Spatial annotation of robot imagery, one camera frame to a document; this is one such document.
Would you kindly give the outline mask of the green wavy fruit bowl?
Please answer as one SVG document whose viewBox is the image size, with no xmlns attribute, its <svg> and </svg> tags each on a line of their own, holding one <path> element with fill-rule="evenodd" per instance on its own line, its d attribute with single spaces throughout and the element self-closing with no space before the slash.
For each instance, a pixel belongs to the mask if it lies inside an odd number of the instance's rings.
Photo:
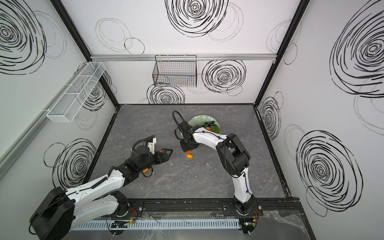
<svg viewBox="0 0 384 240">
<path fill-rule="evenodd" d="M 208 116 L 208 115 L 198 115 L 198 116 L 195 116 L 193 117 L 188 123 L 189 125 L 191 125 L 192 127 L 194 126 L 201 126 L 203 127 L 203 124 L 205 122 L 209 122 L 209 121 L 215 121 L 217 122 L 216 119 L 214 119 L 213 117 L 211 116 Z"/>
</svg>

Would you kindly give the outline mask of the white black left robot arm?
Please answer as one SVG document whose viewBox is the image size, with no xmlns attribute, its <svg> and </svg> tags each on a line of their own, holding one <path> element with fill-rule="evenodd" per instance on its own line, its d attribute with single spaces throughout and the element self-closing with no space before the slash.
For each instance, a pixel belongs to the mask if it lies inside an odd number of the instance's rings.
<svg viewBox="0 0 384 240">
<path fill-rule="evenodd" d="M 60 240 L 75 227 L 102 216 L 125 216 L 131 211 L 128 199 L 119 191 L 141 172 L 167 162 L 172 149 L 151 152 L 141 146 L 123 164 L 84 185 L 51 190 L 30 218 L 29 231 L 41 240 Z"/>
</svg>

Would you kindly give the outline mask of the dark fake grape bunch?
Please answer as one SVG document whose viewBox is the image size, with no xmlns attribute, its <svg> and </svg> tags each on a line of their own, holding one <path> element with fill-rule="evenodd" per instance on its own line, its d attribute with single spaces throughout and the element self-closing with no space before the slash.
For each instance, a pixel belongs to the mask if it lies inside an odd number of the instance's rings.
<svg viewBox="0 0 384 240">
<path fill-rule="evenodd" d="M 211 128 L 212 132 L 213 133 L 216 133 L 216 134 L 219 134 L 220 133 L 220 126 L 217 124 L 217 122 L 215 121 L 209 121 L 209 122 L 205 122 L 203 124 L 203 128 L 206 129 L 206 127 L 209 127 Z"/>
</svg>

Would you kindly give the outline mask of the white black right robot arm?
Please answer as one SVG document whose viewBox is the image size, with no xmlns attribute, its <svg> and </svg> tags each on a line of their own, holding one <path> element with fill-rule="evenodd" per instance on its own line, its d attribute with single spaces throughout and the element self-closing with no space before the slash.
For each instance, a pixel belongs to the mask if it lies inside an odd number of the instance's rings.
<svg viewBox="0 0 384 240">
<path fill-rule="evenodd" d="M 177 123 L 175 136 L 180 140 L 184 152 L 206 145 L 217 151 L 223 168 L 234 184 L 234 198 L 239 214 L 246 215 L 252 210 L 254 195 L 249 182 L 249 160 L 251 156 L 235 134 L 221 135 L 203 127 L 192 127 L 186 121 Z"/>
</svg>

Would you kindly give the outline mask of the white mesh wall shelf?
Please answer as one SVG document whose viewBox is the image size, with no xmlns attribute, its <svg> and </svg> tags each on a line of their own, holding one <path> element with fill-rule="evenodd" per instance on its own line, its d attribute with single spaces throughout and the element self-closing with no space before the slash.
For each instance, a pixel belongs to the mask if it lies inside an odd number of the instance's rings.
<svg viewBox="0 0 384 240">
<path fill-rule="evenodd" d="M 99 84 L 105 71 L 102 62 L 83 64 L 63 94 L 48 110 L 47 118 L 54 123 L 70 123 L 82 108 L 91 112 L 98 111 L 105 102 L 105 92 Z"/>
</svg>

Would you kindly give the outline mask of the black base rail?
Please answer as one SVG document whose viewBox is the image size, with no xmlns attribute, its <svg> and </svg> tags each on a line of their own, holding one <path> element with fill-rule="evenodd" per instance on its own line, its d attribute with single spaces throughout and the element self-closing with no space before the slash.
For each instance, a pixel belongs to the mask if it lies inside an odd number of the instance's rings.
<svg viewBox="0 0 384 240">
<path fill-rule="evenodd" d="M 218 199 L 130 199 L 118 203 L 116 210 L 107 210 L 102 206 L 103 216 L 141 217 L 144 213 L 186 213 L 186 212 L 213 212 L 229 216 L 255 216 L 263 215 L 263 211 L 301 209 L 302 204 L 298 198 L 252 198 L 249 204 L 243 207 L 235 198 Z"/>
</svg>

